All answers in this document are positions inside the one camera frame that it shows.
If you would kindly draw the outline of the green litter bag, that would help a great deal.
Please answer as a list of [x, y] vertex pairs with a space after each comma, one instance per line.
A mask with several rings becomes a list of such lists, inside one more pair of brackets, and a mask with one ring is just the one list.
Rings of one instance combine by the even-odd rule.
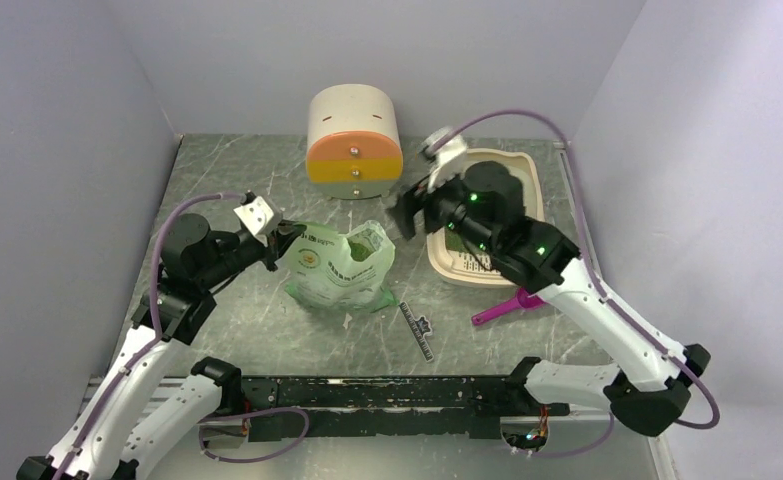
[[395, 246], [375, 220], [347, 234], [308, 223], [283, 260], [289, 270], [285, 290], [306, 306], [375, 312], [397, 303], [386, 285]]

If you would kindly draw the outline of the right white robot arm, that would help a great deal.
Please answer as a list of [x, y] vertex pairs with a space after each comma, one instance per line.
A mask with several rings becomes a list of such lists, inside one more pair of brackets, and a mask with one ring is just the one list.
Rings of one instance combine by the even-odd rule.
[[438, 187], [420, 181], [400, 192], [387, 213], [405, 239], [424, 230], [454, 232], [487, 255], [502, 278], [569, 317], [602, 349], [611, 363], [560, 365], [525, 360], [506, 391], [517, 413], [547, 404], [575, 404], [610, 412], [632, 431], [655, 437], [682, 415], [691, 387], [700, 381], [710, 353], [683, 345], [650, 325], [625, 304], [557, 227], [527, 216], [522, 182], [503, 165], [476, 163]]

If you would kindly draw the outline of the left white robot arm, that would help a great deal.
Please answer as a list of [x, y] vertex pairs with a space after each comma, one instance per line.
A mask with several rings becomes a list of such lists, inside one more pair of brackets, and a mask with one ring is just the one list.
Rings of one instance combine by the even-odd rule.
[[145, 408], [179, 353], [213, 312], [215, 290], [248, 267], [269, 271], [306, 230], [257, 207], [239, 207], [242, 226], [214, 231], [194, 213], [172, 214], [157, 237], [155, 277], [121, 351], [85, 410], [49, 453], [26, 458], [19, 479], [147, 479], [202, 420], [233, 421], [249, 410], [241, 370], [206, 357], [178, 393]]

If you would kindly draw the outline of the magenta plastic scoop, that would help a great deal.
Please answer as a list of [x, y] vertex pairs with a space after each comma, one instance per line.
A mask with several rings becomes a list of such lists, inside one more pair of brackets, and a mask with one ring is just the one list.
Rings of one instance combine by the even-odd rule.
[[473, 326], [481, 326], [518, 310], [535, 310], [546, 304], [538, 295], [519, 288], [514, 296], [471, 317]]

